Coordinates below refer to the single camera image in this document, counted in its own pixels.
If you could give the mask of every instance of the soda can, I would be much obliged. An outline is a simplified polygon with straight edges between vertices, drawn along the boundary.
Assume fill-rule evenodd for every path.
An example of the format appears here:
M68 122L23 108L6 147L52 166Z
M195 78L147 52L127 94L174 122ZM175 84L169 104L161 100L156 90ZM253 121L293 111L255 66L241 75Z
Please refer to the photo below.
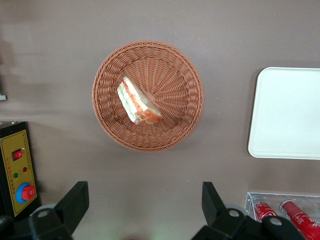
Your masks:
M280 211L292 221L307 240L320 240L320 226L293 201L282 202Z
M254 195L252 197L252 206L260 222L262 222L266 216L278 216L261 195Z

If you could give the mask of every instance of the brown basket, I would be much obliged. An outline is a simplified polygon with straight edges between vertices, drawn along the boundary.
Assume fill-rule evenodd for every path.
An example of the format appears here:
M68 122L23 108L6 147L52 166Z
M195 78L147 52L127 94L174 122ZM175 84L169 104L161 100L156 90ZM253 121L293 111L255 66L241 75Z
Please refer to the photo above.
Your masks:
M152 126L130 121L118 97L123 77L130 78L162 113ZM158 41L136 41L111 53L96 73L92 103L104 131L120 145L160 152L181 143L196 127L204 103L200 76L178 49Z

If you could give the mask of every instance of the red button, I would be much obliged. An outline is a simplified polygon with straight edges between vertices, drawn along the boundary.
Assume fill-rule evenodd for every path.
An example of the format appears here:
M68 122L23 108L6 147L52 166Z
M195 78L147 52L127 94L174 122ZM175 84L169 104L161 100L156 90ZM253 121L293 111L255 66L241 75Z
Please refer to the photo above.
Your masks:
M19 158L22 158L22 151L20 149L13 152L13 159L17 160Z
M36 195L36 188L34 186L25 186L21 193L21 198L23 200L31 200Z

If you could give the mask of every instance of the control box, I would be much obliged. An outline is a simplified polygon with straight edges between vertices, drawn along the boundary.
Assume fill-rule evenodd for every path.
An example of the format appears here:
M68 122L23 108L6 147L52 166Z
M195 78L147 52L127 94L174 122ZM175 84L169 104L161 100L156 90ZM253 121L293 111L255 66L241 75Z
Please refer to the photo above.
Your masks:
M26 122L0 122L0 215L20 221L40 205Z

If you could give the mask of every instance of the bread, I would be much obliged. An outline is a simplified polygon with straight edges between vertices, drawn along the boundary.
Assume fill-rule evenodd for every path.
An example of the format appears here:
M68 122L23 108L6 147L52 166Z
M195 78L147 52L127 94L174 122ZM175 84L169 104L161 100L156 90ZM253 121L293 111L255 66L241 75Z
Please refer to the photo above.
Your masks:
M117 93L133 123L151 126L162 119L160 111L128 77L123 78L117 88Z

